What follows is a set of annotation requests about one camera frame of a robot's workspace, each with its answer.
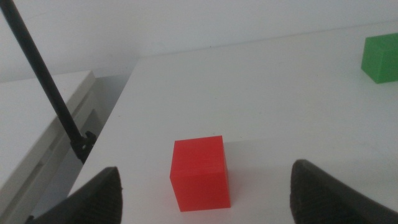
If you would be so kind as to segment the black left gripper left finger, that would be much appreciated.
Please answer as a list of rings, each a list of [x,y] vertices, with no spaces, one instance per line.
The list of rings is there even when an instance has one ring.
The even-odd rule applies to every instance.
[[[120,224],[123,214],[121,178],[107,167],[71,196],[28,224]]]

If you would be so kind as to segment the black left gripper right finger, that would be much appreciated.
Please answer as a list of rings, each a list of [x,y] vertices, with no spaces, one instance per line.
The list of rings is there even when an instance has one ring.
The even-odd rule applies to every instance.
[[[290,211],[295,223],[397,223],[397,212],[305,159],[292,166]]]

